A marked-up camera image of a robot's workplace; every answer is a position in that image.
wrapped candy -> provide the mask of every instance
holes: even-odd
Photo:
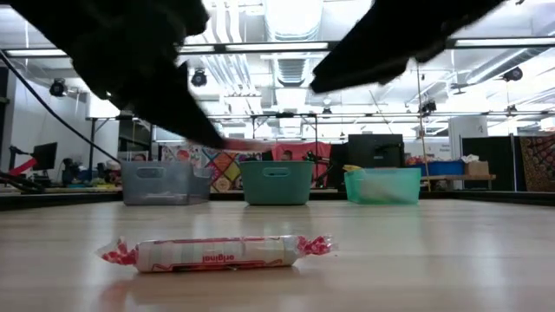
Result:
[[[308,255],[336,249],[331,236],[226,237],[146,241],[129,249],[120,237],[96,254],[109,263],[133,265],[139,272],[236,270],[290,266]]]

cable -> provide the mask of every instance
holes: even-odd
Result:
[[[39,194],[44,192],[44,186],[25,178],[12,176],[4,172],[0,172],[0,182],[9,184],[16,189],[27,193]]]
[[[421,87],[420,87],[420,64],[416,63],[416,81],[418,81],[418,112],[420,113],[419,120],[420,120],[420,131],[418,132],[419,136],[424,131],[424,126],[422,125],[422,94],[421,94]],[[426,155],[426,142],[424,141],[424,137],[426,133],[422,133],[422,151],[424,153],[424,166],[426,167],[426,180],[428,181],[428,192],[432,191],[432,183],[430,181],[430,171],[428,169],[428,156]]]
[[[106,155],[107,157],[109,157],[111,160],[120,163],[120,161],[112,156],[110,153],[106,152],[102,147],[97,146],[93,141],[87,139],[84,135],[82,135],[81,133],[79,133],[79,131],[75,130],[67,121],[65,121],[64,119],[62,119],[62,117],[60,117],[58,114],[56,114],[56,112],[54,110],[52,110],[52,108],[50,108],[50,106],[41,98],[41,96],[35,91],[35,89],[33,89],[33,87],[31,87],[31,85],[25,80],[25,78],[21,75],[21,73],[19,73],[16,69],[16,67],[14,66],[14,64],[8,59],[8,57],[6,56],[6,54],[0,49],[0,59],[2,59],[2,61],[4,62],[4,64],[6,64],[6,66],[10,69],[10,71],[12,73],[14,73],[14,75],[17,77],[17,79],[19,79],[19,81],[29,90],[29,92],[31,92],[31,94],[33,94],[33,96],[35,96],[36,100],[41,103],[41,105],[54,117],[56,118],[58,121],[60,121],[67,129],[69,129],[69,131],[71,131],[72,133],[74,133],[75,135],[77,135],[79,138],[81,138],[82,140],[84,140],[85,142],[89,143],[92,147],[96,148],[99,152],[103,153],[104,155]]]
[[[374,93],[372,92],[372,90],[368,90],[368,92],[370,92],[370,96],[372,97],[372,101],[374,102],[375,108],[377,108],[378,112],[380,112],[380,116],[383,118],[383,122],[385,122],[385,124],[388,126],[388,129],[391,132],[391,134],[394,134],[393,130],[391,130],[391,126],[389,125],[389,121],[387,119],[385,119],[385,117],[383,116],[382,110],[380,109],[380,106],[378,105],[378,102],[375,100]]]

fluorescent light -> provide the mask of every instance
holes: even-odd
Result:
[[[191,44],[181,47],[180,54],[211,53],[214,51],[214,46],[210,44]]]
[[[555,46],[555,37],[519,37],[519,38],[484,38],[484,39],[455,39],[456,48],[500,48],[500,47],[530,47]]]
[[[417,113],[383,113],[373,114],[372,117],[419,117]]]
[[[279,55],[261,55],[260,59],[265,61],[274,61],[274,60],[321,60],[324,58],[322,54],[316,55],[307,55],[304,53],[288,53],[288,54],[279,54]]]
[[[244,43],[229,44],[225,49],[230,52],[251,52],[251,51],[312,51],[327,50],[327,42],[268,42],[268,43]]]
[[[60,49],[7,49],[4,51],[8,57],[67,57]]]
[[[211,120],[231,120],[231,119],[247,119],[247,118],[251,118],[250,115],[211,115],[211,116],[207,116],[208,119]]]
[[[438,116],[445,116],[445,117],[461,117],[461,116],[480,116],[487,112],[454,112],[454,113],[447,113],[447,112],[433,112],[431,116],[438,117]]]
[[[357,118],[365,117],[366,114],[318,114],[319,118]]]

teal plastic basket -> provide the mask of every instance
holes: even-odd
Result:
[[[420,194],[420,179],[419,168],[346,172],[347,198],[362,205],[415,205]]]
[[[246,161],[239,168],[249,205],[304,205],[309,200],[314,163]]]

table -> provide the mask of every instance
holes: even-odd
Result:
[[[430,200],[122,203],[0,212],[2,311],[553,311],[555,211]],[[138,275],[94,250],[152,238],[334,234],[292,269]]]
[[[447,190],[452,191],[454,189],[454,181],[487,181],[487,189],[492,190],[492,181],[496,179],[495,174],[487,175],[441,175],[441,176],[430,176],[422,177],[421,181],[446,181]]]
[[[50,187],[44,189],[46,194],[104,193],[120,192],[121,187]],[[0,187],[0,193],[20,193],[15,187]]]

